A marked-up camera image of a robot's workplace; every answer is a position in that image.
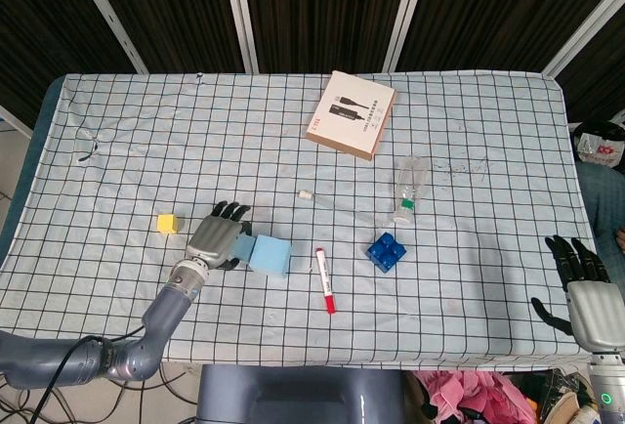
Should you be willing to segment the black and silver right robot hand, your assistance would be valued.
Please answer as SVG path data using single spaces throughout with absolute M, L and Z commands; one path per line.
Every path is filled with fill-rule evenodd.
M 556 263 L 568 318 L 554 316 L 533 297 L 536 315 L 589 353 L 623 353 L 624 299 L 603 261 L 577 238 L 566 240 L 555 234 L 545 242 Z

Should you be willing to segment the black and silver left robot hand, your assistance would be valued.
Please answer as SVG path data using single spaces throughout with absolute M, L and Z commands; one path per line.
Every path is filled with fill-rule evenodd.
M 251 234 L 251 223 L 241 221 L 250 209 L 236 201 L 218 202 L 187 243 L 186 257 L 201 260 L 209 270 L 236 268 L 240 260 L 231 251 L 241 233 Z

